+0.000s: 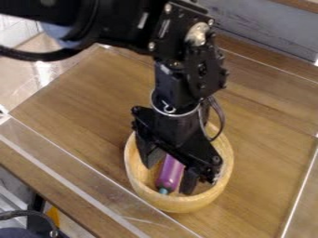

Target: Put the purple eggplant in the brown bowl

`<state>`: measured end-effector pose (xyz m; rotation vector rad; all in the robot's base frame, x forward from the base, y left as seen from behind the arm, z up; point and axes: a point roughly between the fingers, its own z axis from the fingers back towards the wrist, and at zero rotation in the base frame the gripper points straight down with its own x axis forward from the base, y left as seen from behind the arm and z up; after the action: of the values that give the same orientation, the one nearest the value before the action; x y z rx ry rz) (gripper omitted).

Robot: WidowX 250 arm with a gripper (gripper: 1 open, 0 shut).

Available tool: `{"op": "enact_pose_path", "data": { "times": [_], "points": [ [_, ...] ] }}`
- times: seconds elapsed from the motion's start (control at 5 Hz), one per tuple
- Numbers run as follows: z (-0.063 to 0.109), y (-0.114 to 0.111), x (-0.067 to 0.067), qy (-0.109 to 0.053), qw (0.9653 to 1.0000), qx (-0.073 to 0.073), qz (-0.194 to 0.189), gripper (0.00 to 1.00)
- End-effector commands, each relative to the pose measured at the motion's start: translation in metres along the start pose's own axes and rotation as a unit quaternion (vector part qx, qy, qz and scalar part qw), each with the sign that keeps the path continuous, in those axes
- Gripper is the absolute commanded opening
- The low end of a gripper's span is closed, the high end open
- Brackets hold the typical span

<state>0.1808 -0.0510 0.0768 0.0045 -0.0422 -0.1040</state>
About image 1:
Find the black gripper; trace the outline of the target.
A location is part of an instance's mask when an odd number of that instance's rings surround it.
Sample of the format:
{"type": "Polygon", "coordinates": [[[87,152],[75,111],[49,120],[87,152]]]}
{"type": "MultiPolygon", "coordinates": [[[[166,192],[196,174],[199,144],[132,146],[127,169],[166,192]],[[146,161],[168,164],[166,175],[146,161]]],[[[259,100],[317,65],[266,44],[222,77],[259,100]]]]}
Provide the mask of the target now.
{"type": "Polygon", "coordinates": [[[132,129],[141,163],[151,169],[172,155],[184,165],[179,193],[190,195],[198,179],[212,183],[220,173],[222,157],[204,137],[198,115],[163,115],[141,106],[132,107],[132,129]]]}

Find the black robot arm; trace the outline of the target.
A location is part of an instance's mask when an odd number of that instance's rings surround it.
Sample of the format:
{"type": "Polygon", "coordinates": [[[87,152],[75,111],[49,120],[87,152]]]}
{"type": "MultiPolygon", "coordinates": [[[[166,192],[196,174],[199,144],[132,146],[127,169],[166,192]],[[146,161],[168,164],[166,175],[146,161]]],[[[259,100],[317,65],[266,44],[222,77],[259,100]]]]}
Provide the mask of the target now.
{"type": "Polygon", "coordinates": [[[36,20],[60,47],[51,52],[0,45],[0,55],[24,61],[57,61],[93,44],[125,48],[154,59],[150,106],[132,107],[132,129],[144,166],[162,154],[186,167],[179,191],[214,183],[222,157],[206,133],[214,100],[228,72],[215,45],[214,18],[196,0],[0,0],[0,14],[36,20]]]}

